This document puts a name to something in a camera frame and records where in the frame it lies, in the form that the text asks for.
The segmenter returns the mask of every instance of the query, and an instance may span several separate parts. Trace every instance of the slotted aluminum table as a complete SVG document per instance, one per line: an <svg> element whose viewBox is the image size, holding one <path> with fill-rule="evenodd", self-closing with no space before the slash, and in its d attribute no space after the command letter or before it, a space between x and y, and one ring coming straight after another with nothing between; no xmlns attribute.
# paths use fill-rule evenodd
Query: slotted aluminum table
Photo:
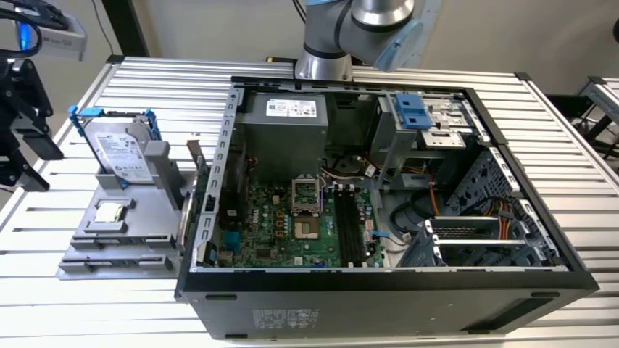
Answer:
<svg viewBox="0 0 619 348"><path fill-rule="evenodd" d="M590 97L608 118L619 124L619 78L590 77L580 95Z"/></svg>
<svg viewBox="0 0 619 348"><path fill-rule="evenodd" d="M116 111L153 109L171 156L192 167L184 143L199 139L213 153L232 75L289 78L289 64L127 58L107 64L79 105ZM619 347L619 184L595 152L558 114L538 87L514 74L358 67L359 82L475 88L526 167L554 216L599 281L600 290L506 337L415 337L213 341L188 304L172 297L175 280L57 281L59 260L97 181L97 163L68 123L56 141L67 159L39 162L47 193L20 189L0 213L0 341L103 347L189 344L200 347L408 346Z"/></svg>

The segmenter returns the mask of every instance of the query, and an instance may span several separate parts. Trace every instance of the ram slot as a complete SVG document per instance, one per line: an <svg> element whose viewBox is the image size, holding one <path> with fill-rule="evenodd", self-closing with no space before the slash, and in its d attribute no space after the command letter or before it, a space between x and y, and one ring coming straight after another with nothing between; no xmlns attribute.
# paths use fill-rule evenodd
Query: ram slot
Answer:
<svg viewBox="0 0 619 348"><path fill-rule="evenodd" d="M358 224L358 205L354 191L336 191L336 227L342 266L360 266L364 261L364 244Z"/></svg>

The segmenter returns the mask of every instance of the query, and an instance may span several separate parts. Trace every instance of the hard drive label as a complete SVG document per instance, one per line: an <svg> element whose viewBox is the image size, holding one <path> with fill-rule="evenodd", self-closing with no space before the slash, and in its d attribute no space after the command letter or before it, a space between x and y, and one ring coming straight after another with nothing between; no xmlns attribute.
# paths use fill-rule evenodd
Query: hard drive label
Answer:
<svg viewBox="0 0 619 348"><path fill-rule="evenodd" d="M96 142L115 174L129 183L151 181L144 154L136 138L128 134L97 133Z"/></svg>

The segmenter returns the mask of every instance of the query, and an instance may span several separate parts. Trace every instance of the power supply label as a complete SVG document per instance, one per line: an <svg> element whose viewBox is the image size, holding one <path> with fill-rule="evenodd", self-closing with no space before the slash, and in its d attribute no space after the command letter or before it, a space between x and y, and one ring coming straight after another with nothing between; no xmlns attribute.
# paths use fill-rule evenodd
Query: power supply label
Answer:
<svg viewBox="0 0 619 348"><path fill-rule="evenodd" d="M267 101L267 116L316 118L314 100L271 99Z"/></svg>

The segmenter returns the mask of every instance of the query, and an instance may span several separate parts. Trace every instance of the open computer tower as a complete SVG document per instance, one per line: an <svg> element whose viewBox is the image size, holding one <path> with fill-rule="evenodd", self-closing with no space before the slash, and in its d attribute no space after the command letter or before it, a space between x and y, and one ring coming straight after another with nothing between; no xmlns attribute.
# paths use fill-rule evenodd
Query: open computer tower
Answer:
<svg viewBox="0 0 619 348"><path fill-rule="evenodd" d="M503 334L598 289L472 89L232 78L197 173L215 339Z"/></svg>

